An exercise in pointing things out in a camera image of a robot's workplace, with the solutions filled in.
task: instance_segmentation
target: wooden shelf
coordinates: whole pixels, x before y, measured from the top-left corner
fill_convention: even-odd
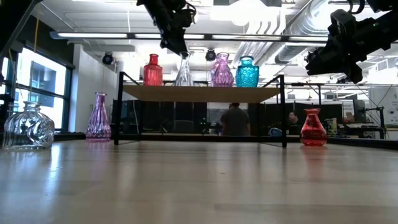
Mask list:
[[[260,103],[279,94],[279,88],[124,85],[123,91],[142,101]]]

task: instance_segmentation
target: purple glass vase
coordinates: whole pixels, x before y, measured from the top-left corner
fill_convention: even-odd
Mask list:
[[[228,67],[228,53],[217,54],[216,63],[211,68],[211,85],[214,87],[232,87],[234,76]]]
[[[97,95],[97,103],[88,121],[86,141],[106,142],[111,140],[111,126],[105,110],[106,93],[95,94]]]

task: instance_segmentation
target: pink glass vase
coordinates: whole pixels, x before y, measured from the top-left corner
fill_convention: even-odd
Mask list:
[[[97,102],[86,131],[86,141],[88,142],[106,142],[111,140],[111,126],[105,110],[106,93],[95,93]]]
[[[300,133],[301,142],[305,146],[323,146],[326,144],[328,137],[318,118],[320,109],[308,109],[304,111],[307,114],[307,118]]]
[[[158,64],[157,54],[149,55],[149,63],[144,66],[144,85],[163,85],[163,68]]]
[[[228,67],[228,53],[217,54],[216,63],[211,68],[211,85],[214,87],[232,87],[234,76]]]

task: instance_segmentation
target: glass vase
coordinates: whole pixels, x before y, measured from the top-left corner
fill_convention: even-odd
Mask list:
[[[158,63],[157,54],[149,55],[149,63],[144,66],[144,85],[163,85],[162,67]]]
[[[111,126],[105,109],[106,93],[95,93],[97,96],[96,105],[91,113],[86,131],[86,141],[107,142],[111,140]]]
[[[211,85],[214,87],[232,87],[234,76],[228,67],[228,53],[217,54],[216,63],[211,68]]]
[[[54,122],[40,113],[40,103],[24,103],[24,111],[10,116],[4,125],[2,148],[17,151],[50,149],[54,142]]]
[[[236,71],[236,86],[256,88],[259,84],[259,67],[253,65],[252,56],[243,56],[240,59],[241,65]]]
[[[182,52],[181,56],[181,67],[178,71],[175,79],[175,86],[193,86],[193,78],[189,69],[189,59],[191,54],[189,52]]]
[[[318,118],[320,109],[304,110],[307,114],[300,133],[300,140],[305,146],[323,146],[327,142],[326,131]]]

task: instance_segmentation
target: turquoise glass vase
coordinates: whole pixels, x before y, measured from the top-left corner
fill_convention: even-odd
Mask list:
[[[236,86],[256,88],[259,84],[259,67],[253,65],[252,56],[243,56],[236,71]]]

